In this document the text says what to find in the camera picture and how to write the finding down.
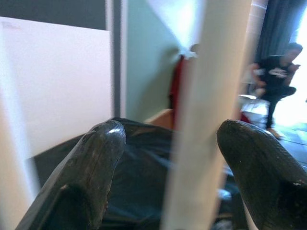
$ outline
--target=green wall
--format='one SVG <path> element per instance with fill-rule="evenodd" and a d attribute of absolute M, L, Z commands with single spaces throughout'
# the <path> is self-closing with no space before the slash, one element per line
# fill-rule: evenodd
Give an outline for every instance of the green wall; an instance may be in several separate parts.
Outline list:
<path fill-rule="evenodd" d="M 180 49 L 145 0 L 128 1 L 127 118 L 143 122 L 168 107 Z"/>

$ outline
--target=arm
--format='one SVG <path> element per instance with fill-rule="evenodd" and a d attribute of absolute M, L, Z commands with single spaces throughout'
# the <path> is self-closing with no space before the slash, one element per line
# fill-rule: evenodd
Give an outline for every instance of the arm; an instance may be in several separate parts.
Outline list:
<path fill-rule="evenodd" d="M 260 77 L 255 73 L 255 70 L 257 69 L 260 69 L 260 66 L 259 64 L 257 63 L 254 63 L 254 64 L 251 64 L 249 67 L 249 70 L 250 70 L 250 73 L 251 75 L 253 76 L 254 80 L 255 80 L 255 83 L 260 87 L 260 88 L 263 88 L 266 83 L 264 81 L 262 81 L 260 79 Z"/>
<path fill-rule="evenodd" d="M 293 79 L 294 74 L 295 73 L 291 73 L 291 74 L 289 74 L 288 77 L 286 77 L 286 79 L 283 82 L 285 86 L 289 86 L 290 85 L 290 83 L 291 83 L 291 81 Z"/>
<path fill-rule="evenodd" d="M 299 67 L 300 67 L 300 65 L 290 65 L 289 66 L 288 70 L 289 70 L 290 73 L 289 73 L 288 77 L 286 77 L 286 79 L 284 80 L 284 82 L 283 82 L 284 85 L 286 85 L 286 86 L 290 85 L 290 83 L 293 79 L 293 76 L 294 76 L 295 72 L 298 70 Z"/>

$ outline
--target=black t-shirt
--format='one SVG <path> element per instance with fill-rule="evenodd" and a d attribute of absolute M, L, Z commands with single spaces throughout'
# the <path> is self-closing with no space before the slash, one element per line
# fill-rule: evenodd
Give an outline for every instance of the black t-shirt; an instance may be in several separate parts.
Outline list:
<path fill-rule="evenodd" d="M 289 63 L 287 66 L 282 67 L 280 65 L 280 58 L 281 56 L 269 56 L 257 63 L 261 69 L 265 69 L 260 79 L 267 83 L 267 87 L 282 85 L 290 73 L 288 68 L 293 63 Z"/>

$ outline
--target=sneaker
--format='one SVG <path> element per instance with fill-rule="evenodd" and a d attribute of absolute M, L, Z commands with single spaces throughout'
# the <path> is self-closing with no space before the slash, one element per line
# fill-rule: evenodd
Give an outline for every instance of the sneaker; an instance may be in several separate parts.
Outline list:
<path fill-rule="evenodd" d="M 277 132 L 275 129 L 272 128 L 267 128 L 267 131 L 269 131 L 270 133 L 273 134 L 274 137 L 276 137 L 277 139 L 281 139 L 284 137 L 284 135 L 282 133 Z"/>

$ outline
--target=red garment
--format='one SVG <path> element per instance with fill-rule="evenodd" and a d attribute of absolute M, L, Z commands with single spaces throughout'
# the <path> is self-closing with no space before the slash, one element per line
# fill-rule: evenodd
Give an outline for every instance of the red garment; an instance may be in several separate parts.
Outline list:
<path fill-rule="evenodd" d="M 241 112 L 240 121 L 244 121 L 247 123 L 251 123 L 247 116 L 244 115 L 244 113 Z"/>
<path fill-rule="evenodd" d="M 172 112 L 172 125 L 174 127 L 176 117 L 177 117 L 177 110 L 178 110 L 178 103 L 179 103 L 179 91 L 180 91 L 180 83 L 182 81 L 183 69 L 185 66 L 184 55 L 180 55 L 179 61 L 175 66 L 173 72 L 172 83 L 169 91 L 169 100 L 170 100 L 170 107 L 173 109 Z"/>

